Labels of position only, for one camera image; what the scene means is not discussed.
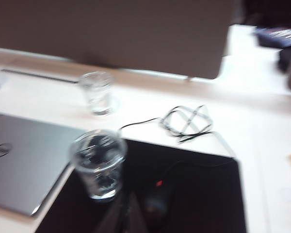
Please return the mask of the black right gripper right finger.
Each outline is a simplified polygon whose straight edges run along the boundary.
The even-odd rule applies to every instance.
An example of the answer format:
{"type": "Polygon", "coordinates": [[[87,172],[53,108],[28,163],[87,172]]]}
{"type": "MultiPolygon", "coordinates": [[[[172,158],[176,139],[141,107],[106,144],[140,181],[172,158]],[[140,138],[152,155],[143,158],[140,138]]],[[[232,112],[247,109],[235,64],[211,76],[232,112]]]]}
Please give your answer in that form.
{"type": "Polygon", "coordinates": [[[139,202],[134,193],[128,196],[123,220],[124,233],[148,233],[146,221],[143,217],[139,202]]]}

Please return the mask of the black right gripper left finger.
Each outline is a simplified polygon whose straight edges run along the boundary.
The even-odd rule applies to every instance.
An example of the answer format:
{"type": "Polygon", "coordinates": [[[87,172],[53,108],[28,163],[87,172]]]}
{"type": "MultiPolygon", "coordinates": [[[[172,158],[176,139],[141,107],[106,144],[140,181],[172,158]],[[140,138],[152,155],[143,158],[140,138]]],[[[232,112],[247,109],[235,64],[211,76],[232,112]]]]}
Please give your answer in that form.
{"type": "Polygon", "coordinates": [[[128,231],[129,197],[119,194],[97,227],[97,233],[126,233],[128,231]]]}

